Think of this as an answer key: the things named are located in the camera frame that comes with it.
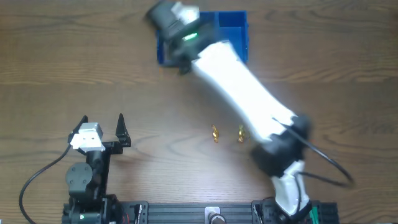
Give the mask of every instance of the green light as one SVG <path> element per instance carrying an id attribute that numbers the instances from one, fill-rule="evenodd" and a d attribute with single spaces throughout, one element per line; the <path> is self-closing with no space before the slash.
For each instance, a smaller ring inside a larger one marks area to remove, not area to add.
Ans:
<path id="1" fill-rule="evenodd" d="M 187 41 L 187 40 L 190 40 L 192 38 L 195 38 L 197 35 L 198 35 L 198 33 L 193 33 L 193 34 L 190 34 L 190 35 L 186 35 L 185 37 L 182 38 L 182 40 L 183 41 Z"/>

